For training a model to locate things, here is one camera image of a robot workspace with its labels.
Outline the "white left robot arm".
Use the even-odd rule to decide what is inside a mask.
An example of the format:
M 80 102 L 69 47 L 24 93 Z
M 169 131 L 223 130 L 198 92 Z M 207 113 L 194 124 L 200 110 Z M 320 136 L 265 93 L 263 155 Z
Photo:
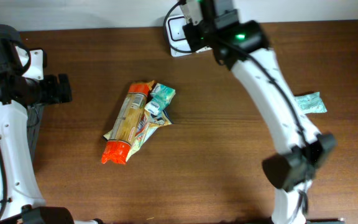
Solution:
M 48 207 L 35 179 L 27 139 L 28 106 L 72 100 L 68 76 L 28 77 L 17 40 L 0 37 L 0 223 L 76 223 L 65 207 Z

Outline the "blue white tissue packet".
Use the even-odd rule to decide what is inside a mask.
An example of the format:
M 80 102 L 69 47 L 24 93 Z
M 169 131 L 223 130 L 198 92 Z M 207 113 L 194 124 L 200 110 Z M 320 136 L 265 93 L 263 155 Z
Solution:
M 176 90 L 169 86 L 158 83 L 151 91 L 152 99 L 145 105 L 145 110 L 150 114 L 159 115 L 172 101 Z

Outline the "yellow wet wipes packet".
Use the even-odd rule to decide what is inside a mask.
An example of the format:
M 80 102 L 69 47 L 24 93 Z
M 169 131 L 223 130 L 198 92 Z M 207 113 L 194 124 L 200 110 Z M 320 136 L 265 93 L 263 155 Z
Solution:
M 129 158 L 141 149 L 143 144 L 158 128 L 171 124 L 172 122 L 165 110 L 157 116 L 150 114 L 148 111 L 144 111 L 137 125 L 136 132 L 130 132 L 132 143 L 123 139 L 108 140 L 110 135 L 114 133 L 113 129 L 103 136 L 103 138 L 107 140 L 107 145 L 103 152 L 101 162 L 105 164 L 107 161 L 112 161 L 116 164 L 126 164 Z

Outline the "grey plastic basket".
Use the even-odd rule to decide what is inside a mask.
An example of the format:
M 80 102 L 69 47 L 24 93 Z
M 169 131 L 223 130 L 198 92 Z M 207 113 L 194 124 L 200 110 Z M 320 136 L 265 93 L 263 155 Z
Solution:
M 8 25 L 0 24 L 0 38 L 24 44 L 19 32 Z M 2 172 L 8 174 L 34 160 L 42 110 L 41 104 L 25 107 L 16 101 L 6 105 L 0 102 L 0 179 Z

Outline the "orange spaghetti packet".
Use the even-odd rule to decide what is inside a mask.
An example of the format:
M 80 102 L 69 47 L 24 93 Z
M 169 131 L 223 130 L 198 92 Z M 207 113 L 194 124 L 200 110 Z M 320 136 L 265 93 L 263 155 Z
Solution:
M 109 132 L 101 163 L 112 161 L 125 164 L 135 141 L 138 124 L 155 81 L 137 82 L 130 85 L 112 130 Z

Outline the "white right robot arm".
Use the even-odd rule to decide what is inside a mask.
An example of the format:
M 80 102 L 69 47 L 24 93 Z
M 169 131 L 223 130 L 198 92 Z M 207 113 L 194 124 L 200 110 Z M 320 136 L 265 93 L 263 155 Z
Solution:
M 241 22 L 232 1 L 179 1 L 187 19 L 183 26 L 192 51 L 211 47 L 247 90 L 262 115 L 276 153 L 262 161 L 275 188 L 269 223 L 308 223 L 308 190 L 316 171 L 337 146 L 333 134 L 323 134 L 298 106 L 286 83 L 262 26 Z

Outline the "white barcode scanner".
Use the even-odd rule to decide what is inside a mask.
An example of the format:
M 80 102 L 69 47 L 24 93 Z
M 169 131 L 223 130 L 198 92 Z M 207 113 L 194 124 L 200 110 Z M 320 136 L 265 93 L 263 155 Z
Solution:
M 190 46 L 183 31 L 184 25 L 186 25 L 186 19 L 183 15 L 170 16 L 165 23 L 167 37 L 172 47 L 182 51 L 190 51 Z

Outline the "teal snack packet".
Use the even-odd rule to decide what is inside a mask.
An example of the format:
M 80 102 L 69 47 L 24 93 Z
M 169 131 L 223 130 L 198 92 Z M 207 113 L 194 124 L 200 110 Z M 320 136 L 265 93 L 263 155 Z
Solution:
M 326 113 L 327 109 L 320 97 L 320 92 L 296 96 L 295 101 L 304 114 Z

